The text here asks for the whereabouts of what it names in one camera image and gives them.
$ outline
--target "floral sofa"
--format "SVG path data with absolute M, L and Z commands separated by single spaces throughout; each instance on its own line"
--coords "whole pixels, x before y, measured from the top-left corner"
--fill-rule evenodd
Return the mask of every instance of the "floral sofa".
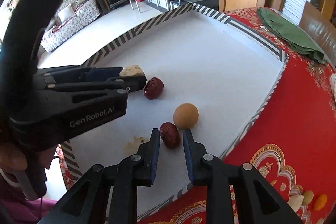
M 75 14 L 62 23 L 57 13 L 69 4 L 71 4 Z M 100 12 L 95 0 L 64 0 L 46 28 L 41 45 L 47 52 L 52 52 L 75 33 L 97 19 L 99 15 Z

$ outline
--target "red date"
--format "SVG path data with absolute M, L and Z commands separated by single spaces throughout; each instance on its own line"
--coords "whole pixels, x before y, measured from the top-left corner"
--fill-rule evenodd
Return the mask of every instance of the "red date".
M 145 86 L 143 94 L 149 100 L 153 100 L 159 97 L 163 91 L 163 83 L 159 78 L 153 77 Z
M 160 126 L 160 136 L 164 145 L 170 149 L 178 147 L 181 142 L 179 131 L 171 122 L 165 122 Z

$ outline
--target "folded green fabric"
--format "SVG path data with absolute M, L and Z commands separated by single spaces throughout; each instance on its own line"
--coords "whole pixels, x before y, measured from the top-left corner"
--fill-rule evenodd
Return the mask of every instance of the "folded green fabric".
M 257 16 L 263 25 L 276 36 L 286 40 L 292 50 L 324 64 L 324 53 L 299 27 L 267 8 L 257 9 Z

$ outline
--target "picture frame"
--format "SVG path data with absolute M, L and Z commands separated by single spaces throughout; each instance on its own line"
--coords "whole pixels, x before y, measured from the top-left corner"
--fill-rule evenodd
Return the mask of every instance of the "picture frame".
M 18 2 L 19 2 L 19 0 L 9 0 L 6 4 L 6 6 L 4 7 L 8 20 L 11 19 L 12 12 L 15 9 Z

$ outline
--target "purple fabric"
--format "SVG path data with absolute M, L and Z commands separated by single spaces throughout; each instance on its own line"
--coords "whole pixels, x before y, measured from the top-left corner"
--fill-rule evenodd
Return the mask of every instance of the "purple fabric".
M 41 199 L 29 201 L 20 189 L 10 186 L 0 175 L 0 200 L 9 215 L 17 224 L 38 223 L 56 204 L 56 201 L 43 199 L 40 212 Z

